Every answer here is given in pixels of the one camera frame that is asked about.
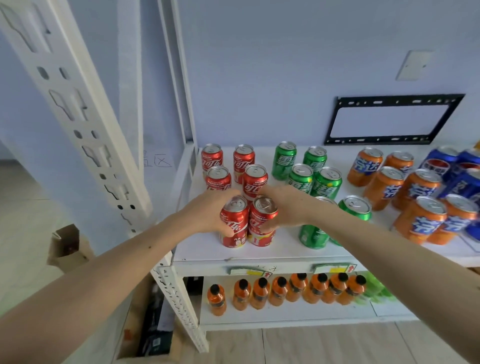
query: cardboard box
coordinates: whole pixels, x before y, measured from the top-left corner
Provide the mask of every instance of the cardboard box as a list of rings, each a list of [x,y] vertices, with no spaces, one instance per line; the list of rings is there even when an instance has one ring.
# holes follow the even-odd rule
[[[140,344],[142,326],[147,310],[152,286],[155,284],[153,277],[148,274],[135,288],[132,301],[128,310],[125,324],[115,353],[114,364],[157,364],[178,363],[181,357],[183,345],[183,333],[181,324],[176,321],[173,330],[170,353],[166,355],[135,357]]]
[[[47,264],[68,273],[95,257],[88,240],[75,225],[65,226],[52,234]]]

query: green soda can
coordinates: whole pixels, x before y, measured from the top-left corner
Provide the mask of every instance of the green soda can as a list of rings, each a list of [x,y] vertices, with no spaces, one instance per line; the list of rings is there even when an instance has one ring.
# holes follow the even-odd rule
[[[303,156],[303,164],[318,172],[327,162],[327,151],[320,146],[311,146]]]
[[[342,185],[342,174],[336,168],[323,167],[313,174],[313,186],[310,194],[314,197],[325,196],[335,199]]]
[[[317,199],[336,205],[336,202],[323,196]],[[303,225],[300,229],[299,239],[303,245],[311,249],[325,248],[329,236],[327,233],[313,225]]]
[[[292,166],[288,175],[288,184],[291,184],[297,190],[309,194],[312,188],[313,170],[306,164],[297,163]]]
[[[287,179],[297,156],[297,146],[292,142],[281,142],[275,148],[272,176],[279,181]]]
[[[370,220],[372,217],[372,206],[364,198],[351,194],[338,203],[338,207],[362,220]],[[330,239],[334,244],[340,245],[336,240]]]

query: tile floor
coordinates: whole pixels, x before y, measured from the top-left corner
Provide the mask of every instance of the tile floor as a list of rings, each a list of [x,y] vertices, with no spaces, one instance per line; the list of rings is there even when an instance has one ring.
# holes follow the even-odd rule
[[[58,278],[46,265],[52,231],[71,223],[19,165],[0,161],[0,315]],[[110,364],[123,303],[65,363]],[[182,364],[466,363],[421,322],[209,332],[210,352],[186,343]]]

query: shelf board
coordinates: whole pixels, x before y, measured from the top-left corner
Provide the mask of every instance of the shelf board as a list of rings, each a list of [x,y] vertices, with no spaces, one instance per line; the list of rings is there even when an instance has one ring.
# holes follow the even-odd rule
[[[269,302],[261,310],[248,306],[244,311],[236,310],[232,305],[233,286],[241,278],[247,279],[251,285],[254,276],[219,276],[205,277],[202,295],[200,327],[206,331],[278,328],[298,326],[320,326],[356,324],[364,322],[408,321],[417,318],[400,302],[350,304],[342,306],[338,303],[309,304],[302,298],[292,303],[285,301],[281,306],[272,306]],[[228,297],[227,310],[222,316],[214,316],[206,298],[207,290],[212,284],[224,287]]]
[[[342,172],[343,184],[336,201],[340,201],[349,194],[361,195],[363,188],[352,186],[347,181],[350,166],[361,149],[361,146],[324,146],[328,153],[327,165],[335,167]],[[396,150],[406,150],[415,156],[417,166],[433,148],[433,146],[379,146],[385,155]],[[298,147],[297,162],[301,162],[307,147]],[[224,165],[233,171],[232,147],[223,148]],[[265,166],[270,173],[275,152],[274,147],[255,147],[256,162]],[[269,178],[272,185],[283,184]],[[240,185],[233,183],[234,188],[241,189]],[[205,190],[202,177],[200,156],[192,180],[190,199],[193,199]],[[399,212],[391,206],[384,211],[373,212],[370,223],[389,228]],[[353,263],[358,264],[357,270],[364,267],[347,250],[332,243],[327,243],[323,249],[314,250],[305,247],[298,240],[300,228],[278,229],[272,244],[268,247],[257,247],[249,242],[240,248],[226,248],[215,233],[196,234],[182,241],[176,248],[173,264],[179,274],[187,275],[225,275],[230,267],[263,267],[264,270],[276,272],[312,271],[312,265],[321,263]],[[444,246],[425,243],[423,246],[463,266],[480,266],[480,248],[475,251],[472,243],[465,242],[466,237],[456,237]]]

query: orange soda can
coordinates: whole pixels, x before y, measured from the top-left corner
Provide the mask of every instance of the orange soda can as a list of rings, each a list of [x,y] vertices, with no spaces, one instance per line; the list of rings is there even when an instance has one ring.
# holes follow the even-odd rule
[[[390,200],[403,185],[405,174],[394,167],[381,167],[373,179],[365,187],[363,197],[372,205],[373,211],[380,211],[387,207]]]
[[[273,306],[280,306],[285,301],[287,295],[287,280],[285,277],[277,277],[272,282],[272,289],[268,296],[268,301]]]
[[[246,279],[240,279],[233,287],[233,307],[239,311],[243,311],[248,306],[248,299],[252,292],[252,287]]]
[[[207,292],[208,303],[212,314],[215,316],[222,316],[227,309],[227,302],[225,301],[225,290],[219,284],[212,284]]]
[[[325,273],[314,274],[310,284],[303,290],[305,302],[315,304],[328,289],[328,276]]]
[[[296,302],[307,285],[307,273],[292,274],[288,280],[287,301]]]
[[[253,284],[252,294],[250,295],[250,305],[260,310],[267,303],[268,292],[270,291],[270,283],[267,279],[261,277],[255,281]]]
[[[448,194],[442,199],[447,208],[447,220],[427,239],[429,243],[445,245],[477,219],[479,207],[466,197]]]
[[[352,301],[360,294],[365,292],[365,284],[367,280],[364,276],[351,276],[347,282],[347,289],[337,296],[336,301],[339,304],[346,306],[352,303]]]
[[[422,244],[447,219],[447,208],[432,197],[419,196],[396,218],[390,230]]]
[[[393,152],[385,159],[384,167],[393,167],[407,174],[413,168],[414,157],[409,152]]]
[[[442,178],[433,170],[417,169],[407,177],[392,199],[392,205],[403,210],[418,196],[431,196],[441,185]]]
[[[383,152],[376,148],[363,148],[353,161],[347,180],[357,187],[366,186],[384,161]]]
[[[336,297],[347,289],[348,274],[337,273],[330,277],[328,289],[323,293],[320,299],[325,303],[333,303]]]

